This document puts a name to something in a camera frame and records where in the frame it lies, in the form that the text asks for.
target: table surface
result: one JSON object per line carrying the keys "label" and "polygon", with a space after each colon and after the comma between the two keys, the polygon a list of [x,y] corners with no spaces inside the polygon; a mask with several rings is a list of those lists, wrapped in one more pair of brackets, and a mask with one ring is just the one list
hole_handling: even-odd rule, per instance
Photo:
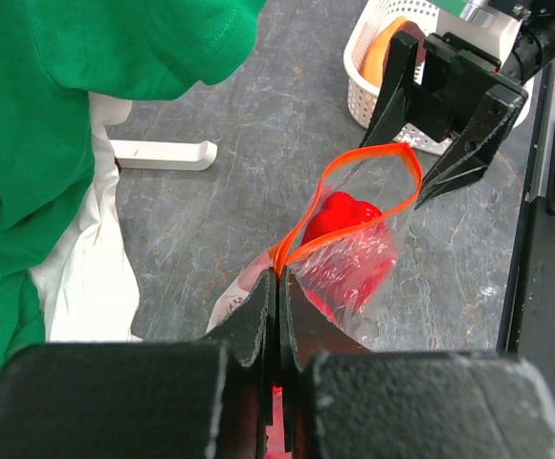
{"label": "table surface", "polygon": [[[113,139],[218,145],[203,172],[122,173],[122,232],[142,293],[136,335],[202,336],[214,301],[297,223],[323,169],[360,143],[342,59],[364,5],[269,0],[255,51],[229,80],[173,102],[137,103],[111,130]],[[531,131],[529,116],[481,183],[414,213],[392,280],[366,311],[363,344],[495,346]],[[425,168],[436,159],[419,158]]]}

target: orange object in basket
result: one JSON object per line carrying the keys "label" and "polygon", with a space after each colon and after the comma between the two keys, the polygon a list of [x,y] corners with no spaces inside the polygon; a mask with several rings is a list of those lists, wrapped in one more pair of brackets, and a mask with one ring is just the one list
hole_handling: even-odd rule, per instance
{"label": "orange object in basket", "polygon": [[388,54],[392,36],[408,22],[405,16],[399,16],[383,29],[366,52],[361,76],[376,88],[382,87],[384,77],[384,60]]}

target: plastic bag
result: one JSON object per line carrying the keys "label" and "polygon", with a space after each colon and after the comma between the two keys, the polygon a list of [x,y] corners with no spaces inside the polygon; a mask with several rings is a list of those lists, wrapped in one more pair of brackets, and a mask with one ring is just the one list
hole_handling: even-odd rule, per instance
{"label": "plastic bag", "polygon": [[208,331],[246,300],[263,270],[280,274],[288,265],[310,301],[352,335],[352,318],[377,299],[398,260],[421,186],[422,168],[406,143],[344,153],[295,227],[218,298]]}

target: robotic arm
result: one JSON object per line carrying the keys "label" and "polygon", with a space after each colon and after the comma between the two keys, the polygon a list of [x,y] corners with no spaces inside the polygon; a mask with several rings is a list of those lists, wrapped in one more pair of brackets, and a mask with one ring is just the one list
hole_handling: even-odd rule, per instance
{"label": "robotic arm", "polygon": [[424,43],[391,41],[384,83],[362,146],[390,142],[406,123],[437,142],[452,139],[427,173],[417,206],[473,185],[484,175],[520,114],[522,86],[555,58],[555,0],[434,0],[437,31]]}

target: white plastic stand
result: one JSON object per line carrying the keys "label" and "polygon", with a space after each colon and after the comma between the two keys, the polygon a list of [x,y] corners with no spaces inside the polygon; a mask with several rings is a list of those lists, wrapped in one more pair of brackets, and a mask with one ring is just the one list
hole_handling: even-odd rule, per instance
{"label": "white plastic stand", "polygon": [[215,143],[111,141],[126,169],[204,170],[215,161]]}

